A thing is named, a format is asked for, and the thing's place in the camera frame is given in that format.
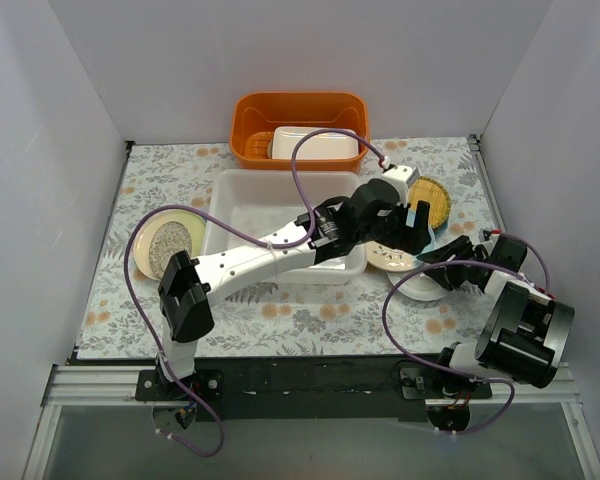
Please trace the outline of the speckled oval plate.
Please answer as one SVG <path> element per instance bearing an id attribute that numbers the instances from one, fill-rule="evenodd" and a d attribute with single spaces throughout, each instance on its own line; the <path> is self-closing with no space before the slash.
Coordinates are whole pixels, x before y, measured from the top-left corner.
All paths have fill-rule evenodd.
<path id="1" fill-rule="evenodd" d="M 153 274 L 161 279 L 171 257 L 181 251 L 192 252 L 192 237 L 186 226 L 169 221 L 159 227 L 149 246 L 149 264 Z"/>

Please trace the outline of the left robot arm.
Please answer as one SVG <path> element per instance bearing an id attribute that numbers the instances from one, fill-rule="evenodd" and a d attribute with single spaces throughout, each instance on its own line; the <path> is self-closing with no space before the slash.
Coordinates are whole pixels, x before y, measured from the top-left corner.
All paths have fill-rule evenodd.
<path id="1" fill-rule="evenodd" d="M 158 387 L 173 400 L 193 386 L 198 341 L 214 328 L 212 309 L 255 283 L 348 255 L 377 242 L 417 255 L 430 244 L 430 205 L 409 203 L 389 182 L 372 179 L 349 197 L 333 197 L 255 245 L 192 258 L 174 254 L 158 293 L 164 318 Z"/>

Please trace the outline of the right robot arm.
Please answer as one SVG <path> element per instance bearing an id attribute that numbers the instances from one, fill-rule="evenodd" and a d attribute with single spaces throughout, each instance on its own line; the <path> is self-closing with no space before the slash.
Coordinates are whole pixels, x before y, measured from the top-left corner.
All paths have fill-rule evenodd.
<path id="1" fill-rule="evenodd" d="M 481 233 L 482 241 L 463 235 L 418 259 L 439 268 L 425 275 L 448 291 L 470 283 L 496 303 L 474 343 L 443 350 L 432 373 L 434 389 L 455 397 L 471 377 L 501 374 L 537 388 L 556 375 L 575 318 L 575 309 L 554 299 L 524 278 L 520 269 L 531 247 L 497 231 Z"/>

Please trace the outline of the beige and blue plate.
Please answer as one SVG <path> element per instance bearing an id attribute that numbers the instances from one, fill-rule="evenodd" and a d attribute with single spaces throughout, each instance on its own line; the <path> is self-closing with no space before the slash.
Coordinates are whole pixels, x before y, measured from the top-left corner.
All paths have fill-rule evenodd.
<path id="1" fill-rule="evenodd" d="M 413 226 L 415 221 L 415 212 L 409 210 L 406 219 L 407 226 Z M 428 226 L 429 243 L 421 253 L 427 253 L 434 250 L 436 240 L 434 231 Z M 411 255 L 404 251 L 391 249 L 378 242 L 371 241 L 365 244 L 366 258 L 370 265 L 391 273 L 405 273 L 418 268 L 422 261 L 417 255 Z"/>

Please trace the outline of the white ribbed bowl plate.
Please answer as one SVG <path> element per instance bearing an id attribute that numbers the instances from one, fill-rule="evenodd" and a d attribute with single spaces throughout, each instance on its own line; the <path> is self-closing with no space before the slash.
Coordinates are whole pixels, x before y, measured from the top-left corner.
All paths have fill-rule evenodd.
<path id="1" fill-rule="evenodd" d="M 425 274 L 409 279 L 399 287 L 398 291 L 410 299 L 421 302 L 437 301 L 449 294 L 448 290 Z"/>

